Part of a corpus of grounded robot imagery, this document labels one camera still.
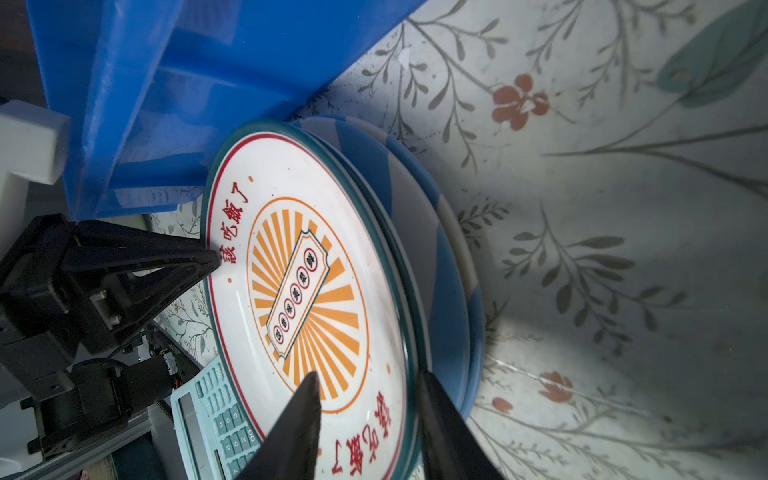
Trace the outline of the orange sunburst plate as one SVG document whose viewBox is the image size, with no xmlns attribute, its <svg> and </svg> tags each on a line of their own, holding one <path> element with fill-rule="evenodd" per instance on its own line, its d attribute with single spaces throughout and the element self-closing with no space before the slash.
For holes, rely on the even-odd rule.
<svg viewBox="0 0 768 480">
<path fill-rule="evenodd" d="M 280 121 L 223 143 L 201 239 L 219 356 L 258 441 L 309 374 L 319 479 L 404 479 L 419 454 L 417 376 L 431 363 L 412 269 L 383 203 L 340 150 Z"/>
</svg>

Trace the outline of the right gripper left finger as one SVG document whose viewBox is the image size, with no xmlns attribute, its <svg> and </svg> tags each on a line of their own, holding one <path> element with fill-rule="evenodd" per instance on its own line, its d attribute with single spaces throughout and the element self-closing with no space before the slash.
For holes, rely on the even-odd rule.
<svg viewBox="0 0 768 480">
<path fill-rule="evenodd" d="M 319 388 L 317 373 L 309 373 L 237 479 L 314 478 L 321 429 Z"/>
</svg>

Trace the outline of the blue white striped plate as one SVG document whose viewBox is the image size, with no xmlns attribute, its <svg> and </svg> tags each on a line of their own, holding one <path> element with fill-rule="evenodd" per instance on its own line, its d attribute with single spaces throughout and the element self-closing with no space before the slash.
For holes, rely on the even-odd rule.
<svg viewBox="0 0 768 480">
<path fill-rule="evenodd" d="M 363 176 L 404 247 L 427 316 L 432 368 L 462 418 L 477 397 L 484 340 L 482 304 L 458 225 L 437 183 L 392 135 L 355 117 L 313 116 L 296 126 L 343 154 Z"/>
</svg>

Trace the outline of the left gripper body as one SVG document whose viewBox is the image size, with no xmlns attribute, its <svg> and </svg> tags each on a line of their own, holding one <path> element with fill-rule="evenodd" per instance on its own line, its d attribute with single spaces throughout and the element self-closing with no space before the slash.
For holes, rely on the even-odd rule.
<svg viewBox="0 0 768 480">
<path fill-rule="evenodd" d="M 88 352 L 35 279 L 39 217 L 1 262 L 1 366 L 23 388 L 20 409 L 35 421 L 25 450 L 52 459 L 120 432 L 198 369 L 154 326 L 163 310 L 127 343 Z"/>
</svg>

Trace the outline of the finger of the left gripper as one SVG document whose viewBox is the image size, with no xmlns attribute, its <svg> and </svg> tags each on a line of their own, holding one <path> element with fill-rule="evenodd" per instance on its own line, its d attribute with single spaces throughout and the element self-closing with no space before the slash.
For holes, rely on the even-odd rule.
<svg viewBox="0 0 768 480">
<path fill-rule="evenodd" d="M 192 238 L 61 215 L 38 220 L 35 279 L 53 314 L 93 354 L 127 343 L 221 263 Z"/>
</svg>

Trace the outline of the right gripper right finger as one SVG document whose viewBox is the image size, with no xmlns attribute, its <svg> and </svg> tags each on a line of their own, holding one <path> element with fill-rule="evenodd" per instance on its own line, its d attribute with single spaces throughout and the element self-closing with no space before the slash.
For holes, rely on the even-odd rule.
<svg viewBox="0 0 768 480">
<path fill-rule="evenodd" d="M 432 372 L 419 373 L 417 407 L 425 479 L 503 479 Z"/>
</svg>

